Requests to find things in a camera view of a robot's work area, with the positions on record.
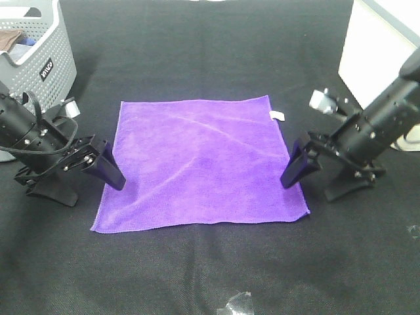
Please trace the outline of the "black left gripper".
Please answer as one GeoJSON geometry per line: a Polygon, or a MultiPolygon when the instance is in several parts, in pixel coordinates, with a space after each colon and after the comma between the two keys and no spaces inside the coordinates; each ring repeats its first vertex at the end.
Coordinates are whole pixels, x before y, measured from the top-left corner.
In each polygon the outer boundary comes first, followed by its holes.
{"type": "Polygon", "coordinates": [[[64,150],[18,156],[24,164],[14,176],[16,182],[28,186],[26,195],[55,201],[73,207],[78,195],[64,182],[61,175],[78,169],[92,175],[114,190],[122,190],[126,179],[119,169],[112,152],[112,145],[97,136],[77,138],[64,150]]]}

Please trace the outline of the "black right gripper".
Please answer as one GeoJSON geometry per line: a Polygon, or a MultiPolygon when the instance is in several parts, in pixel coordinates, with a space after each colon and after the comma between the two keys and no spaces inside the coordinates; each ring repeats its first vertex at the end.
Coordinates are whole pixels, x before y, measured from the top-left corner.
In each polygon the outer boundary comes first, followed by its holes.
{"type": "Polygon", "coordinates": [[[334,201],[351,192],[372,187],[377,178],[386,173],[385,167],[375,158],[368,162],[352,161],[342,148],[325,134],[307,132],[298,138],[283,171],[280,181],[285,189],[291,188],[302,178],[320,171],[318,158],[325,155],[342,165],[339,174],[324,190],[328,201],[334,201]]]}

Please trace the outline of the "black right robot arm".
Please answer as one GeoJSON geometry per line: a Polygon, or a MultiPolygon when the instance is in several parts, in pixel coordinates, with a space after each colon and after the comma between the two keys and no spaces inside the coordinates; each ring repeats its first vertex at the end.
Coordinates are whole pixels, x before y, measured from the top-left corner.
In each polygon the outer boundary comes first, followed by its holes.
{"type": "Polygon", "coordinates": [[[318,157],[324,154],[343,165],[324,190],[328,201],[372,187],[386,172],[377,158],[419,124],[419,51],[409,56],[398,77],[363,110],[319,90],[312,93],[309,105],[342,125],[329,135],[307,132],[295,141],[280,178],[282,186],[288,189],[319,171],[318,157]]]}

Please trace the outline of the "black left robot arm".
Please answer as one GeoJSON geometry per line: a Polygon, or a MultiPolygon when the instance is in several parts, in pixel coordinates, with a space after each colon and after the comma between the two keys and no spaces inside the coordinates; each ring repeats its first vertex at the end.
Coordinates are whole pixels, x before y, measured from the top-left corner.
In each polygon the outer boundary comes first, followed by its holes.
{"type": "Polygon", "coordinates": [[[78,138],[77,121],[61,114],[73,105],[74,99],[68,98],[44,112],[31,91],[22,98],[1,94],[1,150],[23,164],[15,181],[26,187],[29,197],[70,207],[78,195],[62,180],[64,172],[79,169],[118,191],[126,183],[112,145],[96,135],[78,138]]]}

